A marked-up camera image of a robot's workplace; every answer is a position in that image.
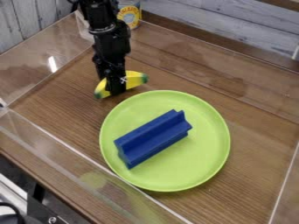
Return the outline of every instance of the lime green plate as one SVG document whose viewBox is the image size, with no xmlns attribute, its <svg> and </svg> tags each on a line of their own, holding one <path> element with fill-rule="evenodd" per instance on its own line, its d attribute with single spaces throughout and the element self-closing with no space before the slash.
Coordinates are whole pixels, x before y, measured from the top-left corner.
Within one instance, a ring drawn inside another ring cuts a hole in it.
<svg viewBox="0 0 299 224">
<path fill-rule="evenodd" d="M 183 110 L 193 129 L 189 136 L 129 170 L 114 141 L 171 109 Z M 206 182 L 230 154 L 230 130 L 217 109 L 198 97 L 175 91 L 151 91 L 123 101 L 101 130 L 101 149 L 114 172 L 133 185 L 175 192 Z"/>
</svg>

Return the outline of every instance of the blue toy object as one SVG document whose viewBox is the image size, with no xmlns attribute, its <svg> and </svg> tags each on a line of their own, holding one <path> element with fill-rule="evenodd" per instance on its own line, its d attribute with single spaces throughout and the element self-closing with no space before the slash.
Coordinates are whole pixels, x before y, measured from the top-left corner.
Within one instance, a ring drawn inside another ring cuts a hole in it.
<svg viewBox="0 0 299 224">
<path fill-rule="evenodd" d="M 127 168 L 134 168 L 187 137 L 191 128 L 183 111 L 177 112 L 173 109 L 115 140 L 118 155 Z"/>
</svg>

